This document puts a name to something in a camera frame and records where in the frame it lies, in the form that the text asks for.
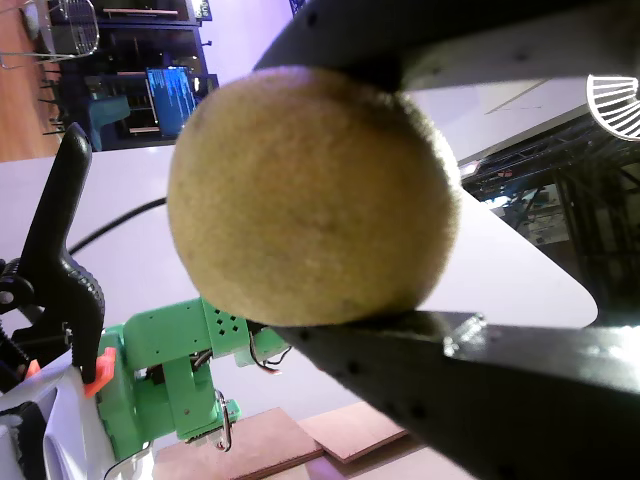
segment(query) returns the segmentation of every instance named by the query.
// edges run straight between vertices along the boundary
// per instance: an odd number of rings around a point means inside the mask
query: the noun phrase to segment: wall
[[[280,30],[291,20],[289,0],[211,0],[211,22],[202,22],[209,73],[220,84],[249,73]]]

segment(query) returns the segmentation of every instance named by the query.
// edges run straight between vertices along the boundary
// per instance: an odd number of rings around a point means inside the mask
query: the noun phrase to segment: wooden board
[[[365,402],[307,418],[299,424],[328,453],[344,463],[406,434],[403,428]]]
[[[322,447],[280,408],[245,418],[232,430],[233,447],[179,443],[158,452],[154,480],[263,479],[320,457]]]

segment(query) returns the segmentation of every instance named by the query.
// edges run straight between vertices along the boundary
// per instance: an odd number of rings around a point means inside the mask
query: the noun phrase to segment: black clamp
[[[20,362],[37,359],[44,366],[69,346],[84,383],[95,380],[104,297],[66,247],[90,165],[91,145],[73,124],[58,149],[22,255],[0,274],[0,314],[18,309],[32,324],[11,339],[0,331],[0,390],[22,380],[26,366]]]

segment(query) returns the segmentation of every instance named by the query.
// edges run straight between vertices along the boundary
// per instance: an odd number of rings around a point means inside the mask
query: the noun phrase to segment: red part
[[[40,369],[40,364],[38,363],[38,360],[31,360],[31,363],[29,364],[29,368],[27,369],[27,374],[25,375],[24,378],[25,379],[31,378],[40,370],[41,369]]]
[[[102,387],[111,381],[116,366],[116,349],[107,347],[104,353],[96,359],[96,379],[93,383],[84,386],[84,396],[93,397]]]

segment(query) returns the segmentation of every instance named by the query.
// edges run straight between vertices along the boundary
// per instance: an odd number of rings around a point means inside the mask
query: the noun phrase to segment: tennis ball
[[[206,300],[300,326],[420,304],[451,251],[459,196],[450,149],[407,100],[280,67],[198,106],[175,148],[168,207]]]

